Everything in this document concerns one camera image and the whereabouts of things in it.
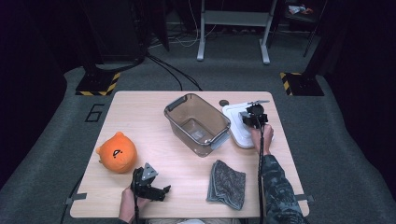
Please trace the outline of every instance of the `gray carpet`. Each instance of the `gray carpet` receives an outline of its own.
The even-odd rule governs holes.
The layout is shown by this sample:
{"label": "gray carpet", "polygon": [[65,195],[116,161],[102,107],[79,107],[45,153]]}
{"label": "gray carpet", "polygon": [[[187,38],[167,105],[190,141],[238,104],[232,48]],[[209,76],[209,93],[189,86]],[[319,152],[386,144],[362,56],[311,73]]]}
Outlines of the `gray carpet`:
{"label": "gray carpet", "polygon": [[[196,61],[198,43],[149,49],[158,58],[194,77],[204,91],[269,91],[285,130],[304,192],[316,201],[311,223],[396,223],[396,204],[380,173],[349,136],[325,79],[325,96],[288,96],[280,72],[303,72],[303,36],[279,34],[270,48],[270,65],[262,64],[257,35],[218,36],[206,42],[205,60]],[[68,89],[56,114],[0,192],[0,223],[59,223],[64,200],[88,164],[111,104],[110,96],[76,96],[82,68],[65,74]],[[177,75],[184,91],[197,91]],[[122,72],[115,91],[179,91],[176,80],[149,59]],[[103,114],[84,122],[94,104]],[[111,218],[75,219],[64,223],[114,223]],[[252,218],[250,223],[257,223]]]}

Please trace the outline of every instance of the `orange ball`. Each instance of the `orange ball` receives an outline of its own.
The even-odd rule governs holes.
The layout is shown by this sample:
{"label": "orange ball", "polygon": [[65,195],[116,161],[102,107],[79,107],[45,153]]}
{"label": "orange ball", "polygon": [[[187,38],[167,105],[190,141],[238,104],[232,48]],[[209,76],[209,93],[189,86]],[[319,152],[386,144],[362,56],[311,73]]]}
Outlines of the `orange ball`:
{"label": "orange ball", "polygon": [[100,162],[108,170],[119,174],[130,171],[137,160],[134,143],[122,132],[117,132],[105,141],[96,149],[96,153],[100,156]]}

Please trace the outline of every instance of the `gray towel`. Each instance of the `gray towel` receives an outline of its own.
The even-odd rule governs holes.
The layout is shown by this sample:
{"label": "gray towel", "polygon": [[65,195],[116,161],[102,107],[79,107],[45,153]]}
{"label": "gray towel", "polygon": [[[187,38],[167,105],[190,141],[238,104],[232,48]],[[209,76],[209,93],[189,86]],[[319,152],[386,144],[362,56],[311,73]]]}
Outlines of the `gray towel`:
{"label": "gray towel", "polygon": [[245,201],[245,184],[245,173],[237,172],[223,161],[217,160],[212,166],[206,200],[225,203],[241,210]]}

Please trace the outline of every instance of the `wooden table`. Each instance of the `wooden table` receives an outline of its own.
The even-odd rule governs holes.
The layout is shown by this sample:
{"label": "wooden table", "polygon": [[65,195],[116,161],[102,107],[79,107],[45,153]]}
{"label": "wooden table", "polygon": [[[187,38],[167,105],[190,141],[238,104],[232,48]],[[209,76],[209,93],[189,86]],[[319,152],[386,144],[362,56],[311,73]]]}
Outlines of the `wooden table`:
{"label": "wooden table", "polygon": [[[95,148],[101,146],[117,131],[123,132],[136,145],[138,160],[135,167],[148,162],[158,173],[152,183],[162,189],[171,185],[163,202],[151,202],[140,211],[142,218],[204,218],[204,217],[258,217],[258,163],[254,149],[239,147],[230,137],[205,158],[195,155],[172,132],[164,116],[165,107],[186,94],[196,93],[221,111],[220,100],[230,105],[269,100],[264,106],[275,133],[271,151],[286,172],[295,194],[304,194],[274,99],[264,91],[118,91],[108,110]],[[233,210],[223,203],[209,203],[206,195],[213,163],[222,160],[235,171],[247,174],[245,203],[242,210]],[[133,170],[126,174],[108,171],[92,149],[92,156],[78,189],[87,193],[84,200],[74,201],[72,217],[117,217],[121,192],[131,184]],[[307,201],[299,201],[305,216],[309,213]]]}

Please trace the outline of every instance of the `camouflage sleeve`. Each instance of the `camouflage sleeve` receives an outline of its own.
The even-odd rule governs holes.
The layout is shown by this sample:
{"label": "camouflage sleeve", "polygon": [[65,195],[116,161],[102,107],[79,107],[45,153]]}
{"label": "camouflage sleeve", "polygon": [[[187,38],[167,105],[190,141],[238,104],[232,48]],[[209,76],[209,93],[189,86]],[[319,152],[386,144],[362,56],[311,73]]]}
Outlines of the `camouflage sleeve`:
{"label": "camouflage sleeve", "polygon": [[262,158],[266,201],[266,223],[308,223],[294,196],[293,188],[273,155]]}

